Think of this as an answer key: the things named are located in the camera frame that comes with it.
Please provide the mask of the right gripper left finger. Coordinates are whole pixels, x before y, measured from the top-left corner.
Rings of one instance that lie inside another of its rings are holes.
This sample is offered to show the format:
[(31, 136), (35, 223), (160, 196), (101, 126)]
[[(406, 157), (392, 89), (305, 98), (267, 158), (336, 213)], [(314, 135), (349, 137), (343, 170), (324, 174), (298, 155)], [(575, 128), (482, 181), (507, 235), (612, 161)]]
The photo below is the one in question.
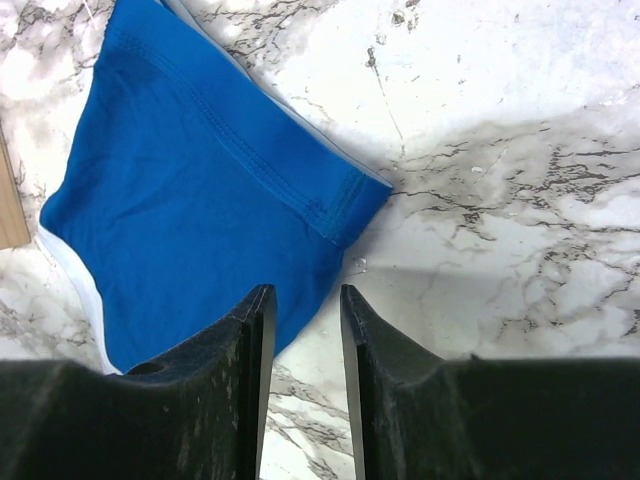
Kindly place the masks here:
[(276, 293), (123, 375), (71, 360), (1, 364), (5, 479), (255, 479), (274, 352)]

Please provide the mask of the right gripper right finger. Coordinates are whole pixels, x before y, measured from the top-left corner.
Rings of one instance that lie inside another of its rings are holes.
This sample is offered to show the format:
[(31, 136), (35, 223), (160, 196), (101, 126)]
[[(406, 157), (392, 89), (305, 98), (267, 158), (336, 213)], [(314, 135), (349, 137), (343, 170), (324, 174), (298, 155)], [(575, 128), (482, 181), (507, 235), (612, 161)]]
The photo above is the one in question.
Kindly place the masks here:
[(635, 358), (445, 360), (340, 292), (360, 479), (635, 479)]

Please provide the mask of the blue boxer underwear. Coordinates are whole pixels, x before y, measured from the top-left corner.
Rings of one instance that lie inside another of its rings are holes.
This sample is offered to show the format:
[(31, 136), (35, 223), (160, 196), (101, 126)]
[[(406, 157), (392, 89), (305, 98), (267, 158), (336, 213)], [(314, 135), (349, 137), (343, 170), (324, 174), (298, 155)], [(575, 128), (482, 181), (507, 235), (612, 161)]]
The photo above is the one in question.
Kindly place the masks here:
[(284, 350), (391, 184), (265, 94), (172, 2), (119, 1), (63, 181), (39, 224), (125, 373), (277, 295)]

